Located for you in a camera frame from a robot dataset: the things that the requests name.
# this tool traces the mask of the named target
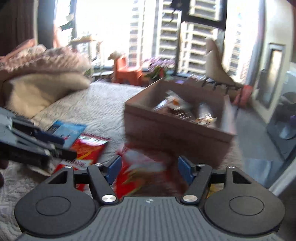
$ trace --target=mattress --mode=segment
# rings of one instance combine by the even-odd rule
[[[68,95],[50,105],[32,120],[45,130],[56,120],[86,124],[85,133],[111,138],[100,158],[105,163],[116,156],[116,149],[125,141],[124,102],[141,90],[142,87],[95,82],[89,89]],[[236,143],[223,161],[223,166],[228,164],[241,165]],[[14,217],[14,206],[45,178],[25,165],[14,162],[10,162],[2,173],[5,185],[0,189],[0,240],[12,241],[21,234]]]

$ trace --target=stuffed animal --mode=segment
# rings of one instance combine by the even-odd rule
[[[116,60],[118,58],[120,58],[122,56],[122,53],[119,53],[117,51],[114,51],[112,54],[110,54],[110,56],[108,57],[108,60]]]

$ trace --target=flower bouquet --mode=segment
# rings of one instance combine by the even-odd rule
[[[148,68],[148,74],[146,77],[150,78],[153,82],[166,77],[167,71],[170,67],[173,67],[175,64],[175,61],[173,59],[165,59],[162,60],[160,58],[149,58],[144,61],[150,62],[149,68]]]

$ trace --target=brown box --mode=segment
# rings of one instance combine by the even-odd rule
[[[177,117],[152,111],[172,90],[197,107],[207,103],[217,128],[208,128]],[[234,114],[228,96],[190,85],[159,80],[130,98],[124,110],[125,133],[139,142],[184,155],[193,163],[206,163],[216,168],[228,152],[236,134]]]

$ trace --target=orange chair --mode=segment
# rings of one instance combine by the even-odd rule
[[[125,56],[121,56],[114,61],[113,71],[115,83],[122,84],[123,80],[127,80],[131,85],[142,85],[142,67],[128,67]]]

